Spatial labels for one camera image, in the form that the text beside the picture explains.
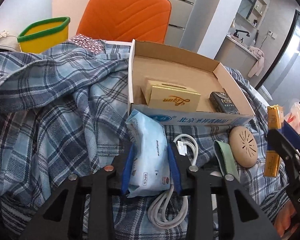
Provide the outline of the right hand of person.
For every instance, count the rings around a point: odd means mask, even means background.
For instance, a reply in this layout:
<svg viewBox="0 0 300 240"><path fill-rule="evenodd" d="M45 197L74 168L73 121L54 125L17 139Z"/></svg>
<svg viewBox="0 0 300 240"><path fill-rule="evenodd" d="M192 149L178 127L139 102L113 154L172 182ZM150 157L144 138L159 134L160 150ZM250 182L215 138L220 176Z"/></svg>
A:
<svg viewBox="0 0 300 240"><path fill-rule="evenodd" d="M285 231L290 227L291 218L295 215L296 210L289 200L284 207L279 211L277 217L275 218L274 228L280 237L283 237Z"/></svg>

